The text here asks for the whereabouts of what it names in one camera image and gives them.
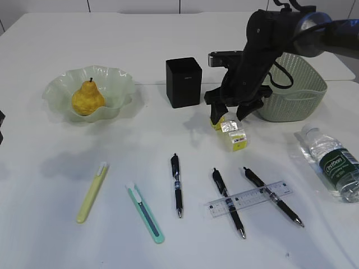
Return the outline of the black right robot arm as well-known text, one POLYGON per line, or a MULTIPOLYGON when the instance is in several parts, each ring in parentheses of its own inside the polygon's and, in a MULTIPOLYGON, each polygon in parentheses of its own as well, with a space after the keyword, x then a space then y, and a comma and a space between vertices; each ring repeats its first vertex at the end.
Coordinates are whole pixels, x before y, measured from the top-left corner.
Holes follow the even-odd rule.
POLYGON ((332 20, 318 12, 316 6, 302 6, 297 1, 275 1, 280 11, 257 10, 247 23, 247 43, 243 50, 211 52, 210 67, 227 69, 222 84, 204 95, 211 106, 210 120, 218 124, 229 107, 237 107, 237 118, 243 120, 263 107, 263 98, 273 91, 263 84, 271 77, 272 66, 279 68, 289 79, 288 85, 271 84, 289 89, 294 80, 289 72, 276 62, 283 53, 313 58, 331 52, 358 58, 358 20, 332 20))

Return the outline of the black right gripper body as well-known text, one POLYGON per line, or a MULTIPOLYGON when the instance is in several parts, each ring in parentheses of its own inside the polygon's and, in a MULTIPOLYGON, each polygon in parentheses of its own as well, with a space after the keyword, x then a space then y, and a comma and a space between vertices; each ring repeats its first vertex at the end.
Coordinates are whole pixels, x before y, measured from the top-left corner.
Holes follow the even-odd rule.
POLYGON ((273 50, 243 50, 241 60, 227 68, 221 87, 205 93, 206 104, 239 106, 269 97, 271 89, 260 87, 273 63, 273 50))

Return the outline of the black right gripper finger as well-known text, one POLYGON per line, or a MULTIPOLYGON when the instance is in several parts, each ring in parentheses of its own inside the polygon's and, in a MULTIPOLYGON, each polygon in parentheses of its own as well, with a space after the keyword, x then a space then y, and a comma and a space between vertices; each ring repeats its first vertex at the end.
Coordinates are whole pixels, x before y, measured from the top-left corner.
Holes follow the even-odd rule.
POLYGON ((239 121, 244 120, 252 112, 262 108, 264 105, 261 99, 252 101, 249 104, 240 104, 237 108, 236 116, 239 121))
POLYGON ((218 124, 222 116, 228 113, 228 109, 223 103, 212 103, 211 104, 211 113, 210 120, 212 125, 218 124))

